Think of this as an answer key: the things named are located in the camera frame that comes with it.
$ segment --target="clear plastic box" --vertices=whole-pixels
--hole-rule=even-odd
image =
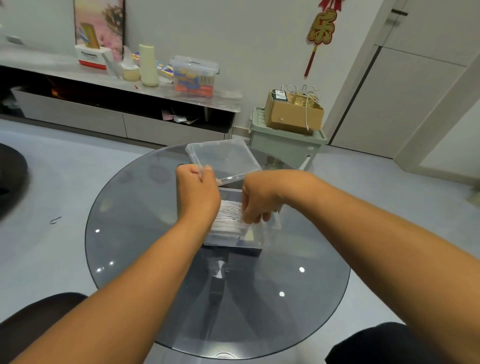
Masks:
[[[173,68],[175,91],[205,97],[213,96],[215,75],[220,72],[218,63],[174,56],[169,65]]]
[[[219,191],[222,200],[241,202],[242,190],[220,187]],[[210,235],[207,236],[204,244],[260,249],[268,231],[279,229],[281,229],[281,224],[277,212],[272,214],[269,221],[261,220],[259,224],[245,224],[242,221],[214,221]]]
[[[248,173],[262,170],[243,139],[190,143],[186,151],[192,162],[202,169],[212,167],[220,186],[245,178]]]

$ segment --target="forearm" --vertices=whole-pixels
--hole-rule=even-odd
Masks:
[[[205,224],[186,221],[69,312],[15,362],[142,363],[208,231]]]
[[[450,358],[479,360],[480,263],[438,236],[303,175],[303,213],[400,318]]]

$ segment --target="painting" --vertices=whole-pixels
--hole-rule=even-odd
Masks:
[[[74,0],[76,44],[85,44],[82,24],[95,29],[98,44],[110,48],[116,61],[122,60],[125,43],[124,0]]]

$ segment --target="green plastic storage bin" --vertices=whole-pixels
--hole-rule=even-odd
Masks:
[[[269,128],[266,125],[264,109],[253,109],[250,146],[280,158],[298,169],[307,170],[320,146],[327,142],[321,130],[313,131],[313,135],[302,135]]]

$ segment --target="white wall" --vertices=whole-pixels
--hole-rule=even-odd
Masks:
[[[73,0],[3,0],[0,24],[9,35],[40,49],[72,54]],[[306,42],[319,0],[127,0],[127,45],[153,44],[159,61],[186,55],[220,63],[216,85],[239,89],[242,112],[236,125],[248,127],[268,90],[308,83],[322,95],[327,119],[336,97],[384,1],[348,0],[330,45],[321,45],[309,78],[303,74],[313,45]]]
[[[480,179],[480,99],[420,166]]]

